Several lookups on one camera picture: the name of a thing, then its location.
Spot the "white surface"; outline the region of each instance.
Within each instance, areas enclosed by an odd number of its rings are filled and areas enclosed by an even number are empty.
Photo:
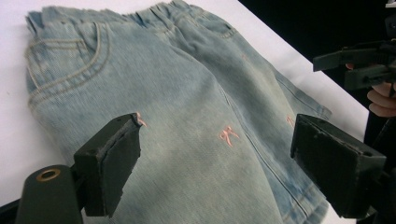
[[[24,16],[43,6],[108,8],[132,13],[160,0],[22,1],[3,0],[0,6],[0,206],[21,197],[24,179],[42,167],[62,163],[60,154],[33,119],[25,87],[24,50],[30,39]],[[186,0],[211,11],[234,26],[245,39],[291,82],[332,111],[335,126],[362,140],[367,110],[276,35],[236,0]],[[323,223],[354,223],[330,210]]]

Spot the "pink thread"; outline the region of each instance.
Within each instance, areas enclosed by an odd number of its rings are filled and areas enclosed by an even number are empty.
[[[136,116],[137,116],[137,122],[141,123],[143,126],[145,126],[147,128],[148,125],[146,124],[145,121],[142,120],[139,112],[136,113]]]
[[[225,130],[223,130],[221,132],[221,134],[219,135],[219,137],[220,137],[220,139],[225,140],[227,142],[227,144],[230,147],[232,147],[233,144],[231,144],[231,140],[230,140],[230,135],[229,134],[232,134],[233,136],[239,138],[238,134],[236,134],[230,126],[228,126]]]
[[[294,128],[294,120],[291,118],[291,117],[287,117],[286,118],[286,121],[288,122],[288,124],[291,126],[291,127],[293,127]]]

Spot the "jeans pocket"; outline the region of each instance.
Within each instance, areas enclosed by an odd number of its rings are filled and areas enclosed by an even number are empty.
[[[78,28],[81,38],[43,38],[30,44],[25,55],[29,105],[71,91],[102,69],[108,56],[106,24],[92,23],[83,28]]]
[[[194,23],[222,38],[229,38],[236,33],[227,21],[207,11],[194,18]]]

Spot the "pink embroidery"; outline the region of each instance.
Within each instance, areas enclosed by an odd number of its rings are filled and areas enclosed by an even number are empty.
[[[291,117],[287,117],[286,118],[286,121],[288,122],[288,124],[291,126],[291,127],[293,127],[294,128],[294,120],[291,118]]]
[[[146,122],[142,120],[142,118],[141,118],[139,112],[136,113],[136,116],[137,116],[137,122],[141,123],[141,124],[142,124],[143,126],[145,126],[145,127],[148,127],[148,125],[146,124]]]
[[[219,135],[219,137],[220,137],[220,139],[225,140],[227,142],[228,146],[232,147],[233,144],[231,144],[229,134],[232,134],[233,136],[239,138],[238,134],[236,134],[230,126],[228,126],[225,130],[223,130],[221,132],[221,134]]]

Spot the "jeans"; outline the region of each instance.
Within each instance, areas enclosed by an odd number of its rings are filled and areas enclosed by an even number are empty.
[[[319,223],[327,202],[290,158],[296,113],[330,111],[226,21],[182,1],[129,15],[30,12],[29,106],[68,165],[138,112],[141,157],[114,217],[87,223]]]

